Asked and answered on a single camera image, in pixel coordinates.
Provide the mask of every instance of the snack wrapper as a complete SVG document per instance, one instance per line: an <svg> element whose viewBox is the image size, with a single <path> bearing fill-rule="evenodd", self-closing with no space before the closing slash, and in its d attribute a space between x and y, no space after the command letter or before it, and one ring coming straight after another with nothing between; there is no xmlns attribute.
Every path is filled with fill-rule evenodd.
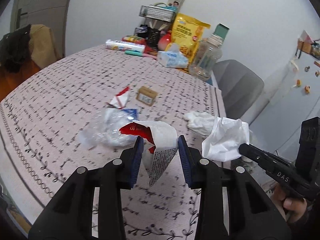
<svg viewBox="0 0 320 240"><path fill-rule="evenodd" d="M173 23L171 42L178 44L179 50L191 63L198 50L204 28L210 29L210 27L210 24L179 13ZM166 51L171 47L172 43L167 46Z"/></svg>
<svg viewBox="0 0 320 240"><path fill-rule="evenodd" d="M145 147L142 161L153 186L164 173L178 150L178 135L175 128L161 121L135 121L122 127L122 134L139 135L152 147Z"/></svg>
<svg viewBox="0 0 320 240"><path fill-rule="evenodd" d="M130 87L126 87L122 91L120 91L118 94L116 94L109 105L112 105L118 109L122 109L127 104L128 98L130 93Z"/></svg>

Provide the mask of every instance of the small cardboard box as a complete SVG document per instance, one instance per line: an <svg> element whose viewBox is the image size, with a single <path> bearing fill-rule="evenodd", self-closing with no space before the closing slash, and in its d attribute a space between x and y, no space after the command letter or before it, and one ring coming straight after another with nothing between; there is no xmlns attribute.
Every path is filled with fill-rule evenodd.
<svg viewBox="0 0 320 240"><path fill-rule="evenodd" d="M157 92L143 86L138 90L137 100L148 106L152 106L156 100L157 95Z"/></svg>

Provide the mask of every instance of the white tissue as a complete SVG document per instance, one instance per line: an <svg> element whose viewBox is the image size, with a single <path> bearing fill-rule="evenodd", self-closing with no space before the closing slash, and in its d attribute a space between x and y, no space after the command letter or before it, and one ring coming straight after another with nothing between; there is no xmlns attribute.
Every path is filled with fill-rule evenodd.
<svg viewBox="0 0 320 240"><path fill-rule="evenodd" d="M157 61L169 68L187 68L189 60L179 50L178 44L172 44L168 51L158 51Z"/></svg>
<svg viewBox="0 0 320 240"><path fill-rule="evenodd" d="M235 160L241 157L238 148L243 143L249 144L249 125L216 116L211 134L202 142L202 156L219 162Z"/></svg>
<svg viewBox="0 0 320 240"><path fill-rule="evenodd" d="M214 116L209 113L191 111L184 114L183 119L188 120L187 127L199 134L209 136L214 124Z"/></svg>

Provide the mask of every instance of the red and white wrapper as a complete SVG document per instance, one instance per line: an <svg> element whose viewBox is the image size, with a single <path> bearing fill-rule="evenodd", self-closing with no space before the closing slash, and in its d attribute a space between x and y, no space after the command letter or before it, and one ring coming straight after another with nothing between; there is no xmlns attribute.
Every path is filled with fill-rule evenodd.
<svg viewBox="0 0 320 240"><path fill-rule="evenodd" d="M164 173L178 150L178 135L175 128L165 122L135 121L122 127L122 134L139 135L153 146L145 147L142 162L153 186Z"/></svg>
<svg viewBox="0 0 320 240"><path fill-rule="evenodd" d="M130 88L126 87L120 93L116 94L114 98L111 100L109 105L112 105L118 109L122 109L127 104L129 98Z"/></svg>

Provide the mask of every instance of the clear plastic wrapper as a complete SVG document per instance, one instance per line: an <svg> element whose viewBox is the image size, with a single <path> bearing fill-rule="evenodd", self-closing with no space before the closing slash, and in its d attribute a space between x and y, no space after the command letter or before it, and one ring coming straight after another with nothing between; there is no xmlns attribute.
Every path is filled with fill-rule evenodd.
<svg viewBox="0 0 320 240"><path fill-rule="evenodd" d="M121 134L119 129L137 120L136 109L104 108L96 113L89 127L78 134L78 140L87 149L98 144L112 147L132 144L137 136Z"/></svg>

